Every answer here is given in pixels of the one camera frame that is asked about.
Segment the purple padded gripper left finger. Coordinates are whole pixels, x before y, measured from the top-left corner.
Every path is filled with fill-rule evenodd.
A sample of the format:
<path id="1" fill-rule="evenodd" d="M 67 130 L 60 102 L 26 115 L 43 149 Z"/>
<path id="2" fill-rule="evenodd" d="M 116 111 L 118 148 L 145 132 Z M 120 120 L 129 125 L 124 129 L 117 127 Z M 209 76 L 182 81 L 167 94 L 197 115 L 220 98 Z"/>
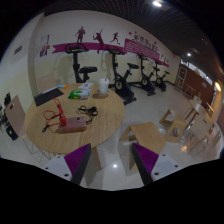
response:
<path id="1" fill-rule="evenodd" d="M 43 167 L 43 170 L 79 185 L 90 155 L 91 144 L 86 144 L 65 156 L 56 155 Z"/>

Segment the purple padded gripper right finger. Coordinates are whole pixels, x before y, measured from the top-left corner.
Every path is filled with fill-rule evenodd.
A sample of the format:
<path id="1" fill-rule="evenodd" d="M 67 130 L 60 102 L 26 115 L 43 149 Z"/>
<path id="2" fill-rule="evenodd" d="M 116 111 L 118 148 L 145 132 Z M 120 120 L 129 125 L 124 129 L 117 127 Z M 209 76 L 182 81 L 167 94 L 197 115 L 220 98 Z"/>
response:
<path id="1" fill-rule="evenodd" d="M 158 155 L 137 143 L 132 144 L 132 155 L 144 185 L 182 169 L 182 166 L 167 154 Z"/>

